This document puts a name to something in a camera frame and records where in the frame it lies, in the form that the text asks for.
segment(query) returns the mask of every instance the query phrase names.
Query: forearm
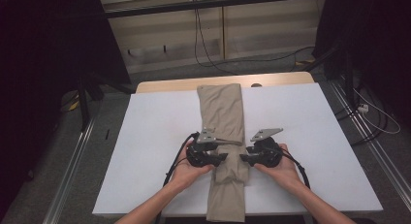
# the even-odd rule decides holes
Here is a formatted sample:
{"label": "forearm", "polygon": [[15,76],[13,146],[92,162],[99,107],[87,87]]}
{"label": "forearm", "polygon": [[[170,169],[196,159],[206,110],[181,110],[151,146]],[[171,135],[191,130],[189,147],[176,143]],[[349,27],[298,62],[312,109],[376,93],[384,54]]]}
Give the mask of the forearm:
{"label": "forearm", "polygon": [[123,216],[116,223],[150,223],[155,216],[182,190],[181,185],[170,182],[154,196]]}
{"label": "forearm", "polygon": [[289,190],[308,209],[311,215],[321,224],[329,223],[354,223],[346,215],[336,210],[317,195],[315,195],[305,185],[297,184]]}

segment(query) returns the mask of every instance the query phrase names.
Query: person's right hand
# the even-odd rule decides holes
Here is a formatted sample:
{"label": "person's right hand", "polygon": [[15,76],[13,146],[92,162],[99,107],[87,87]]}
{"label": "person's right hand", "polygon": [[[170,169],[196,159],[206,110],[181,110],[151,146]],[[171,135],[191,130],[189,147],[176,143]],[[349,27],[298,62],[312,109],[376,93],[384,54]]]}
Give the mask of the person's right hand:
{"label": "person's right hand", "polygon": [[[279,144],[279,146],[288,151],[286,144]],[[280,163],[274,168],[267,168],[262,164],[255,164],[254,168],[271,176],[281,187],[289,192],[293,192],[293,188],[303,184],[297,174],[294,162],[284,156],[281,158]]]}

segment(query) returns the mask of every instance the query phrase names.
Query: beige pants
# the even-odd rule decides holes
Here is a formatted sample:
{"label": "beige pants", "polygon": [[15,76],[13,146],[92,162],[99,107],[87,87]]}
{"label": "beige pants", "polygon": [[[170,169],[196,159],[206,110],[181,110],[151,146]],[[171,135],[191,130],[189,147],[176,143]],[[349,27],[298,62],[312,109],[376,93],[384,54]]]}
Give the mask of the beige pants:
{"label": "beige pants", "polygon": [[239,158],[246,153],[240,85],[204,85],[197,92],[203,127],[221,143],[214,153],[229,153],[212,173],[206,220],[244,222],[248,165]]}

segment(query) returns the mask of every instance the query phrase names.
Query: gray carpet floor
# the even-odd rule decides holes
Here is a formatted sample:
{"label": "gray carpet floor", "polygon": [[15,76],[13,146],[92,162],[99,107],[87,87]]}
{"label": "gray carpet floor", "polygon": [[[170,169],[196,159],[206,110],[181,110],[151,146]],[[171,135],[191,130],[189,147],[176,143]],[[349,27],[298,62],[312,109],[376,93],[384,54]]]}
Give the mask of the gray carpet floor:
{"label": "gray carpet floor", "polygon": [[[309,53],[310,50],[299,53],[297,60],[308,59],[310,57]],[[246,59],[267,60],[286,54],[262,55]],[[264,62],[238,61],[221,64],[218,67],[238,75],[280,73],[300,70],[300,67],[293,68],[294,61],[295,58],[290,56],[281,60]],[[312,75],[319,82],[332,110],[334,112],[340,111],[343,107],[336,99],[329,82],[325,80],[321,68],[313,71]],[[199,65],[190,65],[167,70],[137,73],[131,75],[131,78],[133,88],[135,89],[140,82],[147,80],[175,80],[216,76],[230,76],[230,74],[212,67],[205,68]],[[113,223],[115,221],[115,219],[94,216],[91,214],[91,211],[94,208],[106,169],[109,165],[130,97],[117,93],[108,87],[103,87],[103,89],[105,91],[105,98],[101,103],[97,104],[98,102],[89,101],[92,107],[100,105],[100,110],[88,144],[80,159],[79,168],[60,215],[59,223]],[[376,117],[374,115],[370,118],[376,121]],[[350,143],[362,138],[350,118],[345,118],[339,121],[339,123]],[[54,137],[42,160],[34,170],[34,179],[23,184],[2,224],[42,223],[44,221],[48,207],[79,139],[80,124],[79,110],[62,113]],[[392,124],[389,125],[389,128],[395,129]],[[382,134],[378,141],[406,180],[411,181],[411,166],[409,164],[409,159],[411,158],[411,147],[409,147],[411,144],[410,130],[403,128],[397,135]],[[354,147],[353,150],[363,166],[384,211],[347,214],[350,217],[370,218],[378,224],[411,223],[410,210],[402,202],[390,180],[371,153],[369,146],[362,144]],[[285,219],[281,219],[281,217],[262,218],[250,220],[248,223],[260,223],[263,221],[264,223],[300,223],[299,219],[293,219],[292,217],[284,217]],[[171,219],[168,222],[176,223],[175,220]]]}

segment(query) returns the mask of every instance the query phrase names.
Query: hand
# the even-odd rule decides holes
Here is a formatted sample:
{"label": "hand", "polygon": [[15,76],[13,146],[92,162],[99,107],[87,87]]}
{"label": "hand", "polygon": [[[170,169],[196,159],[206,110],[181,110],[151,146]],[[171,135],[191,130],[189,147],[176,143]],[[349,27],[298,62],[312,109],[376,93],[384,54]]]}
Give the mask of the hand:
{"label": "hand", "polygon": [[[279,146],[288,151],[286,144],[279,144]],[[288,191],[302,184],[297,174],[296,165],[289,158],[282,157],[280,163],[274,168],[267,168],[262,164],[255,164],[254,168],[271,176],[281,187]]]}
{"label": "hand", "polygon": [[180,155],[178,156],[177,162],[182,160],[181,162],[178,163],[178,165],[174,169],[173,177],[171,182],[175,183],[176,186],[178,186],[181,191],[189,187],[199,176],[208,173],[211,171],[214,166],[212,165],[206,165],[203,166],[202,168],[196,168],[191,166],[191,164],[188,162],[186,155],[186,149],[187,146],[191,142],[188,142],[184,148],[182,149]]}

